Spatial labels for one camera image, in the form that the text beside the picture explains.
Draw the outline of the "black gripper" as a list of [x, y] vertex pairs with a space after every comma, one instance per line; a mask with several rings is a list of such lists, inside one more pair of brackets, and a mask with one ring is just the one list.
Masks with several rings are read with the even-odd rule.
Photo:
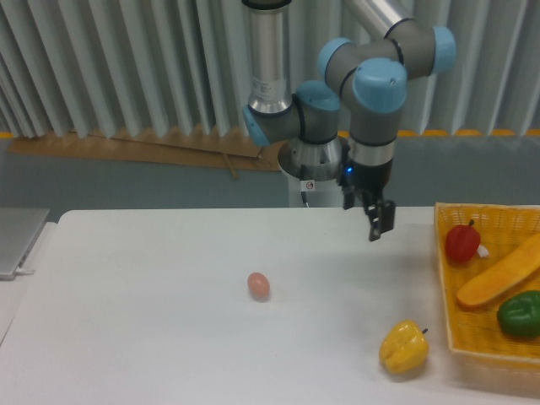
[[364, 207], [370, 221], [369, 241], [394, 228], [396, 204], [383, 197], [392, 172], [392, 159], [382, 165], [362, 165], [348, 154], [341, 158], [337, 183], [342, 189], [343, 209]]

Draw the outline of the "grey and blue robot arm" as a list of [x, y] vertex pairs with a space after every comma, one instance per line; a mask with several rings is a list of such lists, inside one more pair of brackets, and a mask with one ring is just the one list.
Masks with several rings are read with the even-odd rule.
[[253, 142], [281, 143], [279, 166], [298, 181], [335, 181], [343, 207], [360, 203], [370, 240], [394, 225], [396, 205], [383, 196], [392, 171], [408, 81], [450, 70], [456, 42], [449, 29], [427, 28], [394, 1], [351, 1], [371, 36], [346, 38], [319, 52], [317, 80], [291, 89], [289, 3], [246, 1], [251, 94], [242, 114]]

